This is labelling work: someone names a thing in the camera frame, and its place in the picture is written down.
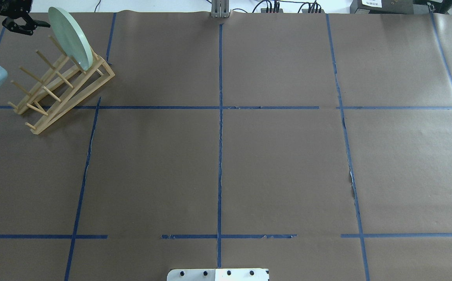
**black cable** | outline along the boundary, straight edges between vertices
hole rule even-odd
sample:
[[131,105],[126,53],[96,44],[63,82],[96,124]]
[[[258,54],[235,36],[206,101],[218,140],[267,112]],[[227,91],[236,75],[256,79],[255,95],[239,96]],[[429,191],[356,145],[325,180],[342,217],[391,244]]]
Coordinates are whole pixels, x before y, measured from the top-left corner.
[[304,4],[302,4],[302,5],[300,6],[299,10],[297,11],[298,14],[299,14],[300,11],[302,10],[302,7],[304,7],[304,5],[306,5],[306,4],[309,5],[309,8],[308,8],[308,9],[311,9],[311,3],[309,3],[309,2],[304,2]]
[[248,12],[247,12],[247,11],[245,11],[244,9],[240,9],[240,8],[232,9],[232,11],[235,11],[235,10],[240,10],[240,11],[244,11],[245,13],[247,13],[247,14],[248,14]]
[[320,14],[321,13],[321,5],[318,2],[313,2],[312,5],[309,5],[309,10],[307,11],[309,14]]
[[273,4],[271,3],[271,1],[269,0],[262,0],[261,2],[258,2],[258,4],[254,7],[254,9],[252,10],[252,12],[255,12],[255,9],[262,4],[262,2],[267,2],[269,3],[269,6],[266,3],[266,12],[268,11],[268,9],[272,9],[273,8]]
[[101,4],[101,0],[99,0],[99,2],[97,2],[97,5],[96,5],[96,7],[94,9],[94,12],[96,12],[96,9],[97,9],[97,7],[99,7],[99,4]]
[[306,2],[298,2],[298,1],[285,1],[285,0],[277,0],[278,2],[287,2],[287,3],[299,3],[299,4],[302,4],[302,3],[306,3]]

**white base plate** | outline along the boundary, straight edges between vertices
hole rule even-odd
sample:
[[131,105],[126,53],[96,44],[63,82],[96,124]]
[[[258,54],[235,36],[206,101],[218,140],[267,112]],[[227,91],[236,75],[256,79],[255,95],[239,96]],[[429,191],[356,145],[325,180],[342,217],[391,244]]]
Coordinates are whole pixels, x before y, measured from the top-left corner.
[[267,269],[171,270],[167,281],[269,281]]

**label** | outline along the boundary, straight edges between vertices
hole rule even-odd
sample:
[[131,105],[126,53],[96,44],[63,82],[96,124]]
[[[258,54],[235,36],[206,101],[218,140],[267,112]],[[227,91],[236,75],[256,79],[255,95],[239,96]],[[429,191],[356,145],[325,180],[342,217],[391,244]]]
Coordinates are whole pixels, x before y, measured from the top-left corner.
[[370,10],[367,9],[357,9],[355,14],[370,14]]
[[381,8],[382,0],[361,0],[361,3],[366,6]]

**plate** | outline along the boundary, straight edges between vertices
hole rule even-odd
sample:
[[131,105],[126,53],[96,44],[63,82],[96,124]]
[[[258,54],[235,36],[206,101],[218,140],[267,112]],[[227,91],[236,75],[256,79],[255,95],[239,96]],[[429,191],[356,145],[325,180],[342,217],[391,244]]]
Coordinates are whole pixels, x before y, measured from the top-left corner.
[[65,53],[69,57],[74,57],[83,70],[89,69],[94,62],[94,57],[89,41],[76,20],[59,7],[49,8],[49,20],[56,39]]

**table surface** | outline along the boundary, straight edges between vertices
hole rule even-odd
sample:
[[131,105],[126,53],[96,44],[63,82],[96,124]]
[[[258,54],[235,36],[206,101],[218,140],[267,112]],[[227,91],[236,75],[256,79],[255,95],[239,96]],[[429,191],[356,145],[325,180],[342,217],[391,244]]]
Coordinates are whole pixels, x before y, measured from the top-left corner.
[[452,280],[452,16],[73,16],[116,76],[40,135],[0,89],[0,280]]

